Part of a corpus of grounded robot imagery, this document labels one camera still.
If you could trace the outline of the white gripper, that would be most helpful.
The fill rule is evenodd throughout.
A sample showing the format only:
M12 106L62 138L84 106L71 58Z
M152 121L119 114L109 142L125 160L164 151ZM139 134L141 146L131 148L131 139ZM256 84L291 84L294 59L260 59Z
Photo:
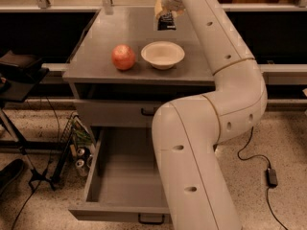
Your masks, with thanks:
M163 13L164 9L172 11L173 17L178 17L184 14L183 3L181 0L156 0L154 5L154 16L158 19Z

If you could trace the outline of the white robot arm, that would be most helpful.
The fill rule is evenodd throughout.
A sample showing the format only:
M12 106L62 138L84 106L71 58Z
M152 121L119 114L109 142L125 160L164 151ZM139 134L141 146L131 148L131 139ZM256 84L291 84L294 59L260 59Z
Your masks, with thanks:
M162 0L186 10L214 91L176 99L154 114L153 148L175 230L242 230L214 146L259 122L267 105L261 70L217 0Z

